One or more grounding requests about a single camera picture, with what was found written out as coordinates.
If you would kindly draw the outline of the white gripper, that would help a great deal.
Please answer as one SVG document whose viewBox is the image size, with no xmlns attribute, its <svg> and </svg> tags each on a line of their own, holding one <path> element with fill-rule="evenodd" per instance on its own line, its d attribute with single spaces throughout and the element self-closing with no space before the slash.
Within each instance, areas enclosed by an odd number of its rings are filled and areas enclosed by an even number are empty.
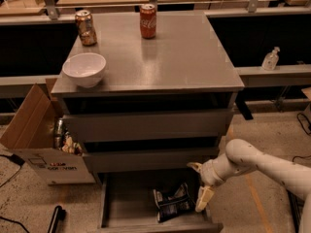
<svg viewBox="0 0 311 233">
<path fill-rule="evenodd" d="M 195 203 L 195 210 L 200 213 L 206 208 L 215 194 L 215 191 L 211 186 L 220 186 L 225 182 L 225 163 L 221 160 L 210 159 L 203 164 L 189 162 L 187 166 L 193 169 L 196 173 L 200 173 L 203 183 L 206 184 L 198 189 L 197 200 Z"/>
</svg>

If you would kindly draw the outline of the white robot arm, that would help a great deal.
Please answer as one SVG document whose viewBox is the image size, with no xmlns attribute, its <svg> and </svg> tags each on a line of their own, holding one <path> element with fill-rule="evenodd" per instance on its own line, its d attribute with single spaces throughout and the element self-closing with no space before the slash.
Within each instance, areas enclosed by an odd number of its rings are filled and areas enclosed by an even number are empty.
<svg viewBox="0 0 311 233">
<path fill-rule="evenodd" d="M 260 171 L 296 197 L 304 201 L 298 233 L 311 233 L 311 169 L 258 150 L 249 142 L 233 139 L 225 152 L 204 163 L 189 162 L 202 181 L 195 210 L 202 212 L 215 189 L 231 177 Z"/>
</svg>

